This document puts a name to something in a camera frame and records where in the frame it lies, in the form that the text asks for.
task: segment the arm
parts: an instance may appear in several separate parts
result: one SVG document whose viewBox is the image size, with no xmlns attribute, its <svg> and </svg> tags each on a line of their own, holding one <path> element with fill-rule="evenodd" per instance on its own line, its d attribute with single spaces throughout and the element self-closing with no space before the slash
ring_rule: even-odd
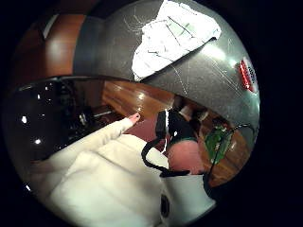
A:
<svg viewBox="0 0 303 227">
<path fill-rule="evenodd" d="M 52 166 L 54 168 L 69 167 L 75 161 L 77 155 L 81 151 L 88 149 L 97 149 L 105 145 L 110 140 L 116 139 L 132 125 L 132 120 L 127 117 L 110 125 L 107 125 L 106 127 L 81 138 L 75 143 L 53 154 L 47 160 L 49 166 Z"/>
</svg>

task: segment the wooden paneling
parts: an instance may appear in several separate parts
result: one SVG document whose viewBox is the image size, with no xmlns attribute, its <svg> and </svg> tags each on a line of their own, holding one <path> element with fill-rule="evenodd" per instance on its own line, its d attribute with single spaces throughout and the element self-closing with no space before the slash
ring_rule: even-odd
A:
<svg viewBox="0 0 303 227">
<path fill-rule="evenodd" d="M 45 42 L 34 28 L 20 42 L 12 61 L 10 87 L 37 79 L 71 75 L 76 41 L 84 15 L 60 15 Z"/>
<path fill-rule="evenodd" d="M 169 109 L 173 97 L 174 94 L 142 83 L 106 81 L 102 100 L 122 115 L 140 112 L 144 119 Z"/>
</svg>

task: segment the black strap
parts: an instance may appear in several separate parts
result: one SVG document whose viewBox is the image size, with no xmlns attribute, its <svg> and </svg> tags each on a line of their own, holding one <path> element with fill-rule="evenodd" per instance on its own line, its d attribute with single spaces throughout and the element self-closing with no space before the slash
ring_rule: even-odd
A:
<svg viewBox="0 0 303 227">
<path fill-rule="evenodd" d="M 169 171 L 169 170 L 166 169 L 165 167 L 154 165 L 146 159 L 146 156 L 148 155 L 150 149 L 153 148 L 154 146 L 156 146 L 160 141 L 161 141 L 161 138 L 158 137 L 158 138 L 148 142 L 145 145 L 145 147 L 142 149 L 141 156 L 142 156 L 142 160 L 143 160 L 143 162 L 146 166 L 153 167 L 153 168 L 156 168 L 160 171 L 166 172 L 166 171 Z"/>
</svg>

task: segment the person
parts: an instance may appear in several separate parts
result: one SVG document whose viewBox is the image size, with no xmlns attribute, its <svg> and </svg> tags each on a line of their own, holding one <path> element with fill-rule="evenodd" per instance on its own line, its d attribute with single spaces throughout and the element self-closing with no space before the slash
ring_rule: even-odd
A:
<svg viewBox="0 0 303 227">
<path fill-rule="evenodd" d="M 28 185 L 36 198 L 65 221 L 89 227 L 184 226 L 214 208 L 186 120 L 169 111 L 167 155 L 158 147 L 146 157 L 168 170 L 163 174 L 141 156 L 155 137 L 155 120 L 139 119 L 139 113 L 125 117 L 35 163 Z M 147 126 L 150 134 L 138 133 Z"/>
</svg>

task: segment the wooden floor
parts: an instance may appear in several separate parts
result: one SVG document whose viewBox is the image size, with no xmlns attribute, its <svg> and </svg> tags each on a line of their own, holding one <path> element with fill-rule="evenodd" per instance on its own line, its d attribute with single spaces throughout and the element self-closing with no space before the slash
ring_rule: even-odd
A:
<svg viewBox="0 0 303 227">
<path fill-rule="evenodd" d="M 146 84 L 125 81 L 106 81 L 102 93 L 102 104 L 112 106 L 113 109 L 124 116 L 139 112 L 143 119 L 154 116 L 159 111 L 170 109 L 173 100 L 174 94 L 172 93 L 152 88 Z M 190 100 L 186 100 L 186 105 L 191 110 L 202 108 L 202 106 Z M 201 150 L 205 150 L 204 136 L 213 128 L 212 119 L 218 116 L 216 113 L 208 112 L 208 117 L 203 121 L 203 135 L 199 142 Z M 216 186 L 228 182 L 239 173 L 249 156 L 250 152 L 243 137 L 236 131 L 225 157 L 213 168 L 210 185 Z M 202 152 L 202 159 L 205 168 L 209 170 L 211 163 L 207 152 Z"/>
<path fill-rule="evenodd" d="M 10 87 L 37 79 L 71 75 L 76 41 L 84 18 L 84 15 L 60 15 L 45 41 L 33 25 L 13 55 Z"/>
</svg>

